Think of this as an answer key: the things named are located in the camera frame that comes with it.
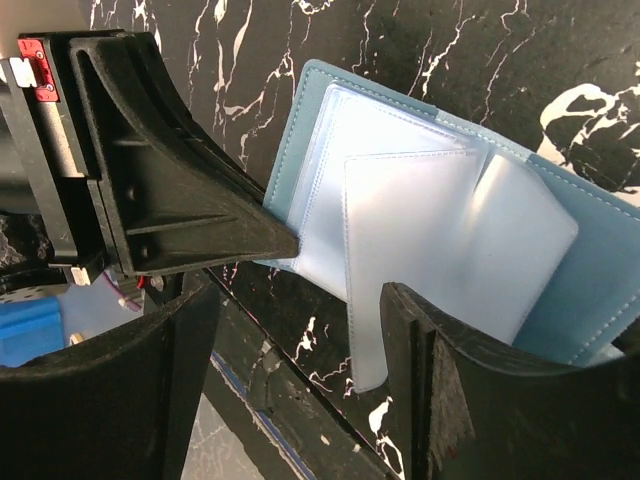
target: black plastic bracket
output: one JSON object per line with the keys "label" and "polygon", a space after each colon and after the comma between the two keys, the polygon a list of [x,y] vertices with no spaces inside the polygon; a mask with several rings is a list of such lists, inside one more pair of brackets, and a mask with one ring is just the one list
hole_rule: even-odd
{"label": "black plastic bracket", "polygon": [[291,257],[262,191],[180,100],[150,34],[75,38],[70,56],[101,177],[88,186],[126,274]]}
{"label": "black plastic bracket", "polygon": [[35,201],[50,267],[88,283],[109,264],[153,276],[296,256],[295,236],[262,208],[263,190],[191,118],[152,35],[21,38],[42,45],[59,101],[20,88],[3,61],[0,108],[23,168],[0,172],[0,184],[33,198],[24,188],[0,195],[0,211]]}
{"label": "black plastic bracket", "polygon": [[640,478],[640,355],[548,362],[393,283],[381,319],[407,480]]}
{"label": "black plastic bracket", "polygon": [[178,480],[219,318],[201,271],[149,315],[0,367],[3,478]]}

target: screw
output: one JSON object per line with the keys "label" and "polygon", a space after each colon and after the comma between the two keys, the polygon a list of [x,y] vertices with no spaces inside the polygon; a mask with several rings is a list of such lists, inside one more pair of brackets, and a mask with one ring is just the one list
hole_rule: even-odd
{"label": "screw", "polygon": [[164,279],[160,276],[151,277],[151,281],[149,282],[153,288],[161,292],[164,290]]}

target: light blue card holder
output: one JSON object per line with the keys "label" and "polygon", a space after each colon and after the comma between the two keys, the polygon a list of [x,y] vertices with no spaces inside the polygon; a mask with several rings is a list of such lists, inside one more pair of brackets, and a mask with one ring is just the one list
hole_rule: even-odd
{"label": "light blue card holder", "polygon": [[270,264],[347,301],[358,391],[386,378],[384,281],[578,366],[640,314],[634,207],[494,132],[319,61],[303,70],[264,206],[301,242],[297,258]]}

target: black marble backdrop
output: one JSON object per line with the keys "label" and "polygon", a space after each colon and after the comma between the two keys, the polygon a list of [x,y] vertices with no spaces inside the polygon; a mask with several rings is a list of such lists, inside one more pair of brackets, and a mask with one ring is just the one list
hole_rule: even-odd
{"label": "black marble backdrop", "polygon": [[[266,185],[304,63],[481,123],[640,205],[638,0],[81,0],[149,30],[194,118]],[[402,477],[386,387],[351,391],[344,305],[253,264],[235,298]]]}

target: gray floor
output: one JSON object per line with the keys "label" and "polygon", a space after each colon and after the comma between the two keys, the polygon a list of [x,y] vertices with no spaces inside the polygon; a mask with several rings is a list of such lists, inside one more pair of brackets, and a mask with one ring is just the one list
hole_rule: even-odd
{"label": "gray floor", "polygon": [[182,480],[218,479],[263,480],[263,477],[244,452],[238,437],[202,395]]}

